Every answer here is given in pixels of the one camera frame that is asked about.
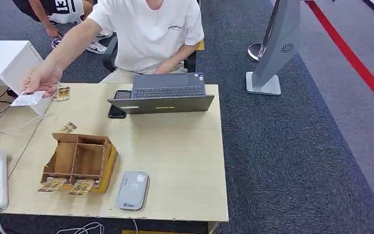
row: floor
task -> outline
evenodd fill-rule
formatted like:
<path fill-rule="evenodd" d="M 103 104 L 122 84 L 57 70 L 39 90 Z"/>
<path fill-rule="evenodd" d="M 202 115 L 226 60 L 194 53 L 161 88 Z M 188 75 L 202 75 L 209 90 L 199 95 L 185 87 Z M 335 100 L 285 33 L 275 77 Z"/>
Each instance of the floor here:
<path fill-rule="evenodd" d="M 374 12 L 361 0 L 318 5 L 374 74 Z M 198 53 L 197 70 L 220 84 L 230 216 L 216 233 L 374 233 L 374 94 L 303 2 L 302 47 L 278 73 L 282 95 L 245 92 L 245 73 L 255 68 L 246 48 L 262 41 L 272 8 L 270 0 L 202 3 L 206 50 Z M 43 57 L 50 52 L 40 24 L 6 0 L 0 0 L 0 39 L 28 39 Z M 99 55 L 84 52 L 62 81 L 99 82 L 107 74 Z M 106 233 L 133 229 L 128 220 L 1 219 L 23 234 L 56 233 L 93 220 Z M 177 230 L 175 224 L 141 224 L 152 226 Z"/>

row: white sneaker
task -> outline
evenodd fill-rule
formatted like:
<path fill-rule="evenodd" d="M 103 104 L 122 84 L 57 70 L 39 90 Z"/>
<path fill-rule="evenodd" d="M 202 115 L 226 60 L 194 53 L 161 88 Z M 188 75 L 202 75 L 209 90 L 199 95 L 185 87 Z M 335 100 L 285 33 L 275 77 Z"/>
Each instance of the white sneaker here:
<path fill-rule="evenodd" d="M 100 40 L 103 40 L 103 39 L 107 39 L 107 38 L 110 38 L 114 33 L 111 32 L 111 31 L 106 31 L 104 32 L 104 30 L 101 31 L 101 33 L 99 33 L 96 37 L 95 37 L 95 41 L 100 41 Z"/>
<path fill-rule="evenodd" d="M 93 40 L 91 44 L 87 46 L 87 50 L 99 55 L 103 55 L 107 50 L 107 47 L 101 45 L 98 41 Z"/>

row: cardboard compartment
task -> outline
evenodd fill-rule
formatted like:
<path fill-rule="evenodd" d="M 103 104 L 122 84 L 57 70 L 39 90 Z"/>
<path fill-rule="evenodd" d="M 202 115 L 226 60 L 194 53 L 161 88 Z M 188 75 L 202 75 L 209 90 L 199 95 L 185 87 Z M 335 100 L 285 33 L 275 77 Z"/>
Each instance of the cardboard compartment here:
<path fill-rule="evenodd" d="M 62 188 L 71 189 L 78 179 L 96 181 L 92 191 L 106 192 L 117 151 L 107 137 L 54 133 L 55 153 L 44 167 L 41 183 L 48 177 L 67 178 Z"/>

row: person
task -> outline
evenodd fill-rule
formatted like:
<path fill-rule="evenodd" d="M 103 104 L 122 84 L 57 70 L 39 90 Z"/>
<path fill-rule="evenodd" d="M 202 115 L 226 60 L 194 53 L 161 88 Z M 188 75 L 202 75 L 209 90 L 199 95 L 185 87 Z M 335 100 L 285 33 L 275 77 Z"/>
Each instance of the person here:
<path fill-rule="evenodd" d="M 204 38 L 196 0 L 99 0 L 87 19 L 23 78 L 21 89 L 52 96 L 62 72 L 103 29 L 118 37 L 117 69 L 104 83 L 132 82 L 135 74 L 186 72 L 182 61 Z"/>
<path fill-rule="evenodd" d="M 94 0 L 12 0 L 14 4 L 33 20 L 41 22 L 48 36 L 60 38 L 59 29 L 52 22 L 81 23 L 92 12 Z M 98 41 L 112 36 L 111 31 L 103 31 L 89 43 L 90 52 L 103 54 L 107 50 Z"/>

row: card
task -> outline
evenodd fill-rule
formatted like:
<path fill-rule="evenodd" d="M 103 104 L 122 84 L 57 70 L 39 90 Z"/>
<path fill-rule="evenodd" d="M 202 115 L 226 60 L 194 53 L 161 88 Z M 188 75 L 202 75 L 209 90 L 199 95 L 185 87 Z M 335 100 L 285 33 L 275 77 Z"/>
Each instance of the card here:
<path fill-rule="evenodd" d="M 72 133 L 75 129 L 76 125 L 71 122 L 68 122 L 60 130 L 58 130 L 58 133 Z"/>
<path fill-rule="evenodd" d="M 38 104 L 45 91 L 36 91 L 33 93 L 22 92 L 11 104 L 11 106 L 31 106 Z"/>
<path fill-rule="evenodd" d="M 57 93 L 52 98 L 53 101 L 65 101 L 70 99 L 70 87 L 60 87 L 58 88 Z"/>
<path fill-rule="evenodd" d="M 60 189 L 68 180 L 65 178 L 54 178 L 46 182 L 38 192 L 53 193 Z"/>
<path fill-rule="evenodd" d="M 93 187 L 95 181 L 89 179 L 78 180 L 75 186 L 69 191 L 70 196 L 85 196 Z"/>

